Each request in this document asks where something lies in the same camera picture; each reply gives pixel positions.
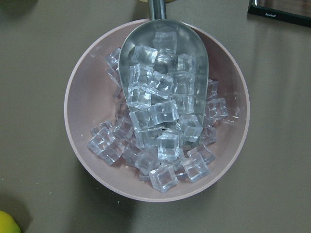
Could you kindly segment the clear ice cube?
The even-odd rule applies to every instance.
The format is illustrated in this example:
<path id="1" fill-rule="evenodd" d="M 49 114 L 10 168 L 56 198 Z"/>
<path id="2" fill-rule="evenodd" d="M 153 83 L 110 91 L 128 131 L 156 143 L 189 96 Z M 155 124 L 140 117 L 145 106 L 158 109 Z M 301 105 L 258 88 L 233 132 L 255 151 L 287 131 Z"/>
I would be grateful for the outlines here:
<path id="1" fill-rule="evenodd" d="M 210 174 L 210 170 L 200 154 L 181 160 L 181 164 L 192 183 Z"/>
<path id="2" fill-rule="evenodd" d="M 107 127 L 101 128 L 86 146 L 109 166 L 121 158 L 125 149 L 125 145 Z"/>
<path id="3" fill-rule="evenodd" d="M 162 164 L 158 168 L 151 170 L 149 177 L 153 188 L 161 193 L 166 193 L 178 184 L 174 167 L 169 164 Z"/>
<path id="4" fill-rule="evenodd" d="M 160 160 L 175 160 L 178 157 L 179 136 L 164 132 L 157 138 L 157 154 Z"/>

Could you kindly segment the metal ice scoop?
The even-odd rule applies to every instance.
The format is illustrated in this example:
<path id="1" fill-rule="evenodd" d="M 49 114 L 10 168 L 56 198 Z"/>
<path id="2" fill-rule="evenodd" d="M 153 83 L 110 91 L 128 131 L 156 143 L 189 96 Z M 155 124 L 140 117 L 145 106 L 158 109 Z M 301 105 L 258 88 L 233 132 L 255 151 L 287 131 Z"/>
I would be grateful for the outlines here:
<path id="1" fill-rule="evenodd" d="M 126 38 L 119 56 L 119 73 L 125 99 L 129 101 L 130 65 L 134 62 L 135 48 L 141 51 L 144 47 L 152 47 L 153 37 L 161 28 L 177 30 L 177 53 L 193 55 L 199 58 L 199 65 L 195 65 L 195 71 L 199 71 L 199 78 L 194 82 L 194 114 L 200 123 L 204 122 L 205 98 L 207 95 L 208 80 L 208 54 L 206 47 L 199 35 L 188 25 L 172 19 L 166 19 L 166 3 L 164 0 L 149 0 L 150 21 L 136 27 Z"/>

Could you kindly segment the black picture frame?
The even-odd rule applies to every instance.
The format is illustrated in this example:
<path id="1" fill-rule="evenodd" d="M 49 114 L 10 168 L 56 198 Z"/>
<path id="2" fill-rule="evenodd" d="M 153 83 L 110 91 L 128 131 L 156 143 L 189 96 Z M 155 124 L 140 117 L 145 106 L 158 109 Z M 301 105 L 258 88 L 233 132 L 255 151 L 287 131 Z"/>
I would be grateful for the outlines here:
<path id="1" fill-rule="evenodd" d="M 311 27 L 310 0 L 250 0 L 249 14 Z"/>

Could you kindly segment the clear ice cube right front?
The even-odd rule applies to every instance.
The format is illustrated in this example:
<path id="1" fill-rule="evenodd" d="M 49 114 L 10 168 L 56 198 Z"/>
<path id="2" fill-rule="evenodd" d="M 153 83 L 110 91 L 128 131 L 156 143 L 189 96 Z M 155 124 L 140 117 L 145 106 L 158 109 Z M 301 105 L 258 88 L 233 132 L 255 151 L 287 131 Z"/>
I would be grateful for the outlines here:
<path id="1" fill-rule="evenodd" d="M 210 170 L 200 154 L 181 160 L 181 164 L 192 183 L 210 174 Z"/>

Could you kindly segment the yellow lemon lower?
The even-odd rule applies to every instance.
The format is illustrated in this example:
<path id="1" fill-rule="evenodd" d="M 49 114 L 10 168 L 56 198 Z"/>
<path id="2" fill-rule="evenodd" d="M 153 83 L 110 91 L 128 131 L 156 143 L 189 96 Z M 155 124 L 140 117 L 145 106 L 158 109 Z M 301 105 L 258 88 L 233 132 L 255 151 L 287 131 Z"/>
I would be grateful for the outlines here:
<path id="1" fill-rule="evenodd" d="M 0 212 L 0 232 L 1 233 L 21 233 L 21 229 L 15 220 L 6 212 Z"/>

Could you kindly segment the clear ice cube centre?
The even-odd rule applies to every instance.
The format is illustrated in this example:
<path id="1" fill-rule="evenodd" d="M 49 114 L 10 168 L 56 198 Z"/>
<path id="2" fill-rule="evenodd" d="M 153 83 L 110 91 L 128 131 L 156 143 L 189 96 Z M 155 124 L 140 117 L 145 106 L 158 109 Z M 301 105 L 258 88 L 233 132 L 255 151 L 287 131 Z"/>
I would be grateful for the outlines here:
<path id="1" fill-rule="evenodd" d="M 175 160 L 178 157 L 179 136 L 164 132 L 157 138 L 157 154 L 160 160 Z"/>

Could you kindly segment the pink bowl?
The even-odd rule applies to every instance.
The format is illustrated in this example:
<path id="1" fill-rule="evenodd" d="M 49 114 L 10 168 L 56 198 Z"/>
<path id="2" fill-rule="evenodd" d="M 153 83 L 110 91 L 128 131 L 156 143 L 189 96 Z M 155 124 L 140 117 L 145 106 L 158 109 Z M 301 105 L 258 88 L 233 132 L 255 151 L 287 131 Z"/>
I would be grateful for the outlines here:
<path id="1" fill-rule="evenodd" d="M 218 94 L 224 98 L 229 115 L 216 124 L 217 140 L 209 146 L 215 160 L 210 173 L 198 180 L 181 181 L 166 193 L 138 179 L 134 167 L 118 162 L 107 165 L 88 148 L 90 130 L 107 119 L 114 120 L 116 84 L 107 74 L 102 57 L 120 47 L 129 33 L 144 20 L 120 25 L 97 39 L 80 57 L 70 76 L 65 100 L 64 119 L 71 146 L 84 168 L 102 185 L 125 197 L 146 202 L 169 202 L 193 196 L 216 183 L 237 159 L 246 140 L 250 123 L 250 99 L 243 74 L 230 52 L 214 37 L 194 27 L 209 58 L 209 77 L 218 81 Z"/>

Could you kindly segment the clear ice cube left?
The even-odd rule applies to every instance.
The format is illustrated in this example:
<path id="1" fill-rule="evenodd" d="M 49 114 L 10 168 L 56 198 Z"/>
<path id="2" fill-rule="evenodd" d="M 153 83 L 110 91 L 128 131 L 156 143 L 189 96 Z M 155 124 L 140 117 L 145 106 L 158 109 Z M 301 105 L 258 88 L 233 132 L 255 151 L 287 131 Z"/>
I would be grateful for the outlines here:
<path id="1" fill-rule="evenodd" d="M 86 146 L 109 166 L 121 158 L 125 149 L 125 145 L 107 127 L 101 128 Z"/>

